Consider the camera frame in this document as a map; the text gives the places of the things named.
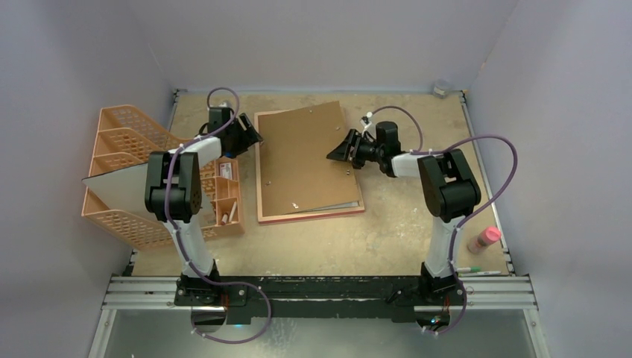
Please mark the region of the beach landscape photo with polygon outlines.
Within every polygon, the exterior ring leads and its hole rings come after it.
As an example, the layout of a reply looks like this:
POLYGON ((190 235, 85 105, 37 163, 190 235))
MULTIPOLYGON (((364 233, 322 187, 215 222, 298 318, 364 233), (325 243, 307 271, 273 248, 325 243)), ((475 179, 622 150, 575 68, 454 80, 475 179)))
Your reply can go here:
POLYGON ((342 213, 355 213, 361 212, 364 210, 364 202, 362 200, 359 201, 349 201, 340 204, 331 204, 321 207, 308 208, 306 205, 300 206, 296 203, 292 204, 293 210, 292 214, 298 213, 317 213, 317 212, 342 212, 342 213))

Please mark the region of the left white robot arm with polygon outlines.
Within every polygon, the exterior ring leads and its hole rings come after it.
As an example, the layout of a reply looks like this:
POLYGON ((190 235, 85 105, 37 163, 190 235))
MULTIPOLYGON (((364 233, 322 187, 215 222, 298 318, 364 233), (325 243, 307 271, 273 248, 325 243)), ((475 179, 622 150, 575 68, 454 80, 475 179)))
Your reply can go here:
POLYGON ((248 116, 230 107, 211 107, 203 132, 169 151, 148 159, 145 207, 167 228, 183 265, 176 299, 212 305, 225 285, 215 259, 206 249, 199 212, 203 192, 200 169, 221 157, 234 158, 261 142, 248 116))

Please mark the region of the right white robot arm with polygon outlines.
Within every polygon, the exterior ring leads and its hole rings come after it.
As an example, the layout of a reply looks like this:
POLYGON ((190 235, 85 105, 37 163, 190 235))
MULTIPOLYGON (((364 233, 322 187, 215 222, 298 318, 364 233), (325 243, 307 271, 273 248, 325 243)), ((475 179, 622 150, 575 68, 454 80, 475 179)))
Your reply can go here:
POLYGON ((418 178, 427 210, 433 217, 429 252, 420 270, 418 292, 435 304, 456 286, 455 262, 461 241, 460 222, 481 202, 481 190, 462 150, 442 154, 404 152, 394 122, 379 122, 371 136, 357 130, 327 154, 327 159, 361 169, 377 163, 390 178, 418 178))

